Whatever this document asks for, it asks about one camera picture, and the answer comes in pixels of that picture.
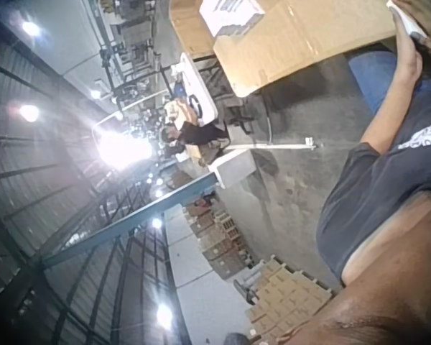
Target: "dark gray t-shirt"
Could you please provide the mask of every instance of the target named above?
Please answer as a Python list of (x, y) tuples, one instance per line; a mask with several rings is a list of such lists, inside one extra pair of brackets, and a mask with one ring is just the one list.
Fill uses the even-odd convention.
[(316, 235), (338, 279), (359, 245), (420, 191), (431, 191), (431, 92), (415, 96), (389, 152), (362, 143), (348, 155)]

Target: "wall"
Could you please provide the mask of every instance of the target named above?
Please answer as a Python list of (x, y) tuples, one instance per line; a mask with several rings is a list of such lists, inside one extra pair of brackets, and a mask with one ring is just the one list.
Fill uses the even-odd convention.
[(233, 286), (233, 279), (222, 280), (198, 249), (198, 242), (187, 224), (182, 207), (165, 214), (169, 253), (177, 294), (194, 345), (222, 344), (228, 332), (247, 334), (251, 328), (245, 311), (249, 304)]

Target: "paper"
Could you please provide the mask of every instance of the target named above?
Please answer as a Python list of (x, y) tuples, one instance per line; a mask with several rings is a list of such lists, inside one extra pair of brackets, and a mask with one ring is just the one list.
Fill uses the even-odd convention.
[(407, 34), (411, 35), (413, 32), (417, 32), (418, 34), (422, 35), (423, 37), (427, 37), (425, 32), (422, 30), (422, 28), (416, 23), (416, 21), (411, 18), (408, 14), (406, 14), (404, 11), (402, 11), (392, 0), (389, 0), (386, 5), (389, 8), (393, 8), (399, 13), (402, 19), (402, 23), (404, 23), (404, 27), (407, 31)]
[(214, 36), (244, 35), (264, 16), (256, 0), (203, 0), (200, 7)]

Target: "cardboard sheet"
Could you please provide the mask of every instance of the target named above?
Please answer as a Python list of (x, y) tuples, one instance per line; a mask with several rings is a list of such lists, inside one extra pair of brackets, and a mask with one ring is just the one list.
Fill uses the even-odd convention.
[(170, 0), (170, 19), (180, 44), (192, 58), (214, 53), (215, 39), (200, 14), (203, 0)]
[(255, 27), (243, 37), (217, 37), (214, 45), (238, 97), (395, 33), (386, 0), (258, 2), (266, 14)]

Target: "bright light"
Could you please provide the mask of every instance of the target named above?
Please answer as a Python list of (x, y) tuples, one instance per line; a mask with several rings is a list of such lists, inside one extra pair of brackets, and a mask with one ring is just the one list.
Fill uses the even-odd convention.
[(103, 161), (117, 170), (149, 159), (153, 153), (152, 146), (147, 140), (118, 133), (104, 134), (98, 149)]
[(158, 305), (157, 311), (158, 324), (164, 329), (170, 330), (172, 325), (172, 311), (163, 303)]
[(159, 218), (154, 218), (152, 221), (152, 226), (156, 229), (160, 229), (161, 226), (163, 225), (163, 222), (161, 221), (161, 219)]
[(36, 122), (38, 116), (40, 115), (40, 111), (36, 106), (25, 105), (19, 109), (19, 113), (22, 117), (24, 117), (28, 122)]
[(99, 90), (91, 90), (91, 97), (99, 99), (101, 97), (101, 92)]
[(32, 37), (36, 37), (40, 35), (40, 28), (32, 22), (24, 22), (22, 23), (22, 29), (26, 34)]
[(113, 115), (116, 117), (116, 119), (117, 119), (118, 121), (121, 121), (121, 120), (123, 119), (123, 114), (122, 114), (120, 111), (115, 111), (115, 112), (113, 113)]

